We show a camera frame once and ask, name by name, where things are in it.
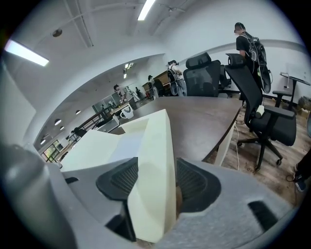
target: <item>wooden floor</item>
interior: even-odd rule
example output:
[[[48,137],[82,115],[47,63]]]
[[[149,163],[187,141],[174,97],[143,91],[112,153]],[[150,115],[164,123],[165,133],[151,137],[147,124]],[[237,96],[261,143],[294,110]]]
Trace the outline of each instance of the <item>wooden floor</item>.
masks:
[[[265,99],[265,105],[274,106],[275,102],[271,99]],[[248,127],[244,123],[245,107],[243,107],[237,118],[237,128],[239,130],[239,140],[255,138],[254,133],[249,132]],[[311,138],[307,135],[306,124],[307,119],[297,115],[297,134],[296,140],[293,146],[285,146],[277,141],[272,141],[272,144],[283,156],[282,164],[276,165],[278,157],[272,153],[269,149],[266,149],[261,164],[261,169],[253,174],[255,165],[258,162],[260,146],[256,144],[243,144],[238,147],[239,153],[239,171],[253,175],[258,181],[262,182],[272,191],[277,193],[279,196],[287,200],[293,206],[301,203],[304,194],[296,190],[294,183],[286,180],[287,176],[292,176],[294,172],[294,165],[298,163],[303,156],[308,152],[311,147]],[[234,129],[233,137],[222,164],[222,167],[238,169],[238,157],[237,157],[237,144],[238,132]],[[216,153],[211,155],[206,162],[213,163],[216,158]]]

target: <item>fluorescent light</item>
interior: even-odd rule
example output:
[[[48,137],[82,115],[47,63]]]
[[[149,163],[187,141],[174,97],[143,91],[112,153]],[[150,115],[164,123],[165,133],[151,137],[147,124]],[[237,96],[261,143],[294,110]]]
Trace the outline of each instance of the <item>fluorescent light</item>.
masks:
[[[55,125],[58,125],[60,122],[62,122],[60,119],[55,120]]]
[[[49,62],[46,58],[43,58],[42,56],[36,54],[35,52],[31,51],[30,49],[20,45],[19,43],[9,40],[7,44],[4,47],[4,50],[6,50],[9,53],[13,53],[17,56],[23,57],[27,60],[30,60],[32,62],[35,62],[41,66],[47,65]]]
[[[145,5],[143,6],[142,10],[141,10],[141,13],[138,17],[138,21],[144,21],[149,10],[151,9],[152,5],[154,4],[156,0],[147,0],[145,2]]]

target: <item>black shirt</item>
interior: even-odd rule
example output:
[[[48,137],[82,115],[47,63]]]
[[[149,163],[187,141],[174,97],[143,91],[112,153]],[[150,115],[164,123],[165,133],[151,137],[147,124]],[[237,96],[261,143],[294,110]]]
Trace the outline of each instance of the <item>black shirt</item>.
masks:
[[[237,37],[237,50],[244,50],[245,51],[245,59],[248,68],[250,71],[253,71],[253,68],[255,69],[258,67],[257,63],[254,63],[250,57],[250,51],[249,51],[249,41],[248,39],[251,39],[252,36],[248,32],[244,32],[243,35]]]

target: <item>white cable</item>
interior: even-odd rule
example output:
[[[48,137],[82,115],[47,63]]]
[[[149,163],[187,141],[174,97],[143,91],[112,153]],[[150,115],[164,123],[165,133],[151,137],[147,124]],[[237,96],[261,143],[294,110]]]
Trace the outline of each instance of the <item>white cable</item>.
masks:
[[[236,128],[236,130],[237,130],[237,132],[238,132],[238,141],[239,141],[239,130],[238,130],[238,128],[237,128],[237,126],[236,126],[236,124],[234,124],[234,126],[235,126],[235,128]],[[236,148],[237,148],[237,157],[238,157],[238,171],[239,171],[239,167],[240,167],[240,160],[239,160],[239,153],[238,153],[238,142],[237,142],[237,144],[236,144]]]

